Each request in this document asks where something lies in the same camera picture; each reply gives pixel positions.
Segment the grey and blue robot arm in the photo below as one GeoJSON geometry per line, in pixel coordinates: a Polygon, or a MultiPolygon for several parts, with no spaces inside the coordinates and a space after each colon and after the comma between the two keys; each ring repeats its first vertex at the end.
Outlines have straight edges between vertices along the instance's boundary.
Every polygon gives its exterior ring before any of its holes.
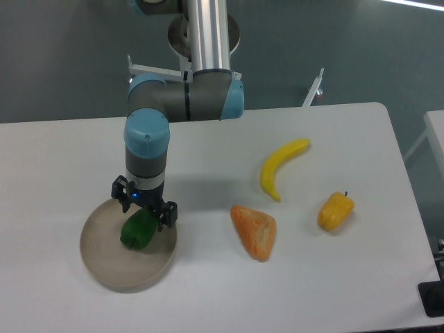
{"type": "Polygon", "coordinates": [[[188,22],[191,68],[181,82],[146,73],[130,83],[123,131],[126,174],[111,191],[123,212],[137,205],[153,215],[161,230],[178,218],[176,203],[162,198],[170,123],[237,119],[244,113],[244,87],[230,66],[225,1],[134,1],[133,6],[145,15],[181,14],[188,22]]]}

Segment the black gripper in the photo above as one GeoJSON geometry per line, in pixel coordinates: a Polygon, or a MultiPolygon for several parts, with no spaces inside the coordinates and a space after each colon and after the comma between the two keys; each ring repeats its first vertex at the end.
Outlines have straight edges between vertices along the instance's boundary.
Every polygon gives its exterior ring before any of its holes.
{"type": "Polygon", "coordinates": [[[163,201],[163,187],[150,190],[135,189],[135,182],[119,175],[112,183],[111,197],[118,200],[122,212],[127,212],[134,203],[137,206],[149,209],[157,221],[157,231],[164,227],[172,228],[178,219],[178,206],[176,202],[163,201]]]}

